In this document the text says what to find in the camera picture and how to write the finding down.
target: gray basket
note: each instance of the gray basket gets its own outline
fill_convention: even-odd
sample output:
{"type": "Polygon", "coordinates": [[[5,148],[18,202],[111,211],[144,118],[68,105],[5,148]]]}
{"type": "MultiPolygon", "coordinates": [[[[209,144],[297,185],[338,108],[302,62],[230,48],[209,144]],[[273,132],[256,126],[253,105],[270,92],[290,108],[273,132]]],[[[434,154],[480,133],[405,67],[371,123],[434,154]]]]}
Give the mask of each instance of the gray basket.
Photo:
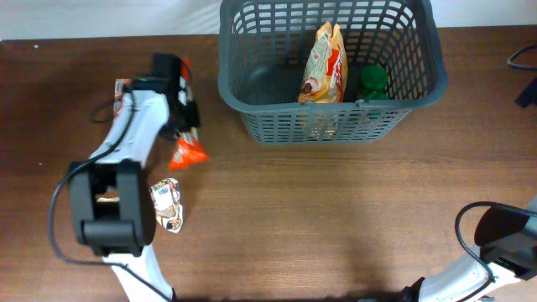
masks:
{"type": "Polygon", "coordinates": [[[369,142],[447,87],[429,0],[223,0],[218,90],[261,143],[369,142]],[[297,102],[315,32],[341,25],[349,76],[344,102],[297,102]],[[356,99],[360,68],[388,72],[391,100],[356,99]]]}

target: green object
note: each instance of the green object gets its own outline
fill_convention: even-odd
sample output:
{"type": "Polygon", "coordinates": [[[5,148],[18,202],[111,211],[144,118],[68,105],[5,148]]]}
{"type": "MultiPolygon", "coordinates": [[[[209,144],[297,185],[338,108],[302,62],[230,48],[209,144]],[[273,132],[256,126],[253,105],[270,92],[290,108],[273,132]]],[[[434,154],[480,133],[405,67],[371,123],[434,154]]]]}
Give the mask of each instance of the green object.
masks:
{"type": "Polygon", "coordinates": [[[363,67],[360,75],[360,93],[364,96],[378,91],[384,92],[388,84],[388,73],[379,65],[367,65],[363,67]]]}
{"type": "Polygon", "coordinates": [[[363,98],[366,102],[371,100],[389,100],[389,96],[386,96],[380,91],[373,91],[363,98]]]}

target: white and brown packet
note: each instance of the white and brown packet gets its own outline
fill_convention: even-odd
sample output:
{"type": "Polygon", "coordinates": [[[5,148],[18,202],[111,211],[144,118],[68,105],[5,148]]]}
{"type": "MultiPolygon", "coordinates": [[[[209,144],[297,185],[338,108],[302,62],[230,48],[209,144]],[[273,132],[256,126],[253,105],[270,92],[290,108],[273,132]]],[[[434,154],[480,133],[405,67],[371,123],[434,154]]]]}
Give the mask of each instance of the white and brown packet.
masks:
{"type": "Polygon", "coordinates": [[[178,233],[183,226],[183,206],[180,204],[179,183],[165,178],[149,188],[157,222],[166,230],[178,233]]]}

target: white background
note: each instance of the white background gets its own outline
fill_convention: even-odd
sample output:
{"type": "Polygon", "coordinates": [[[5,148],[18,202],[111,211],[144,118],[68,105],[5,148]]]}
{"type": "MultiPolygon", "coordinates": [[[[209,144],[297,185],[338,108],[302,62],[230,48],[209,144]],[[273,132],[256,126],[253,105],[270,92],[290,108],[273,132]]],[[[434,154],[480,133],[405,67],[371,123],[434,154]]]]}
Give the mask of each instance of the white background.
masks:
{"type": "MultiPolygon", "coordinates": [[[[438,27],[537,23],[537,0],[431,0],[438,27]]],[[[221,0],[0,0],[0,39],[217,34],[221,0]]]]}

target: wood grain surface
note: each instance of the wood grain surface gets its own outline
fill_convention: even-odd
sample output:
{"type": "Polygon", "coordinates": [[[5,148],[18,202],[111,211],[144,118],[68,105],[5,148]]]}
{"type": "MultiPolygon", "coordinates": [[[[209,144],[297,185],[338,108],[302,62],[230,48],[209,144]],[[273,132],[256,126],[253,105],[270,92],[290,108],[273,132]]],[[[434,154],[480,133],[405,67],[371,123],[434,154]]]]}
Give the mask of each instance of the wood grain surface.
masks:
{"type": "MultiPolygon", "coordinates": [[[[537,27],[441,29],[449,88],[369,144],[265,147],[220,98],[216,36],[3,41],[0,44],[0,300],[125,301],[112,270],[58,260],[46,236],[52,191],[110,125],[89,113],[116,78],[149,71],[151,54],[190,58],[211,161],[168,172],[159,140],[149,183],[180,182],[185,224],[160,226],[160,267],[180,297],[322,298],[397,291],[463,254],[456,213],[478,200],[524,206],[537,195],[537,108],[514,98],[536,76],[509,69],[537,27]]],[[[535,55],[528,59],[537,60],[535,55]]],[[[472,240],[483,211],[462,228],[472,240]]],[[[67,194],[56,234],[76,243],[67,194]]],[[[494,293],[535,301],[536,280],[494,293]]]]}

